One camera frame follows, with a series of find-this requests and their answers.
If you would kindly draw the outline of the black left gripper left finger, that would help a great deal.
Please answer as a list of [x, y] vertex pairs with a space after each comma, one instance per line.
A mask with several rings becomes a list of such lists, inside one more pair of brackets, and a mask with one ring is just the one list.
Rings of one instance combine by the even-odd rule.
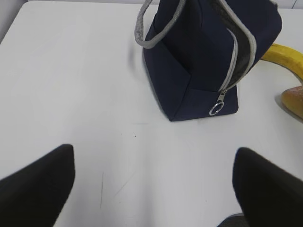
[[52, 227], [74, 184], [74, 149], [63, 144], [0, 181], [2, 227]]

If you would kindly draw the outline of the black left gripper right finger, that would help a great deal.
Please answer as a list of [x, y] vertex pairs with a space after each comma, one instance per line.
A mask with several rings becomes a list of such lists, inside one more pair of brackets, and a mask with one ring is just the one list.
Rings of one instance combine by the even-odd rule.
[[249, 148], [236, 152], [232, 184], [251, 227], [301, 227], [303, 182]]

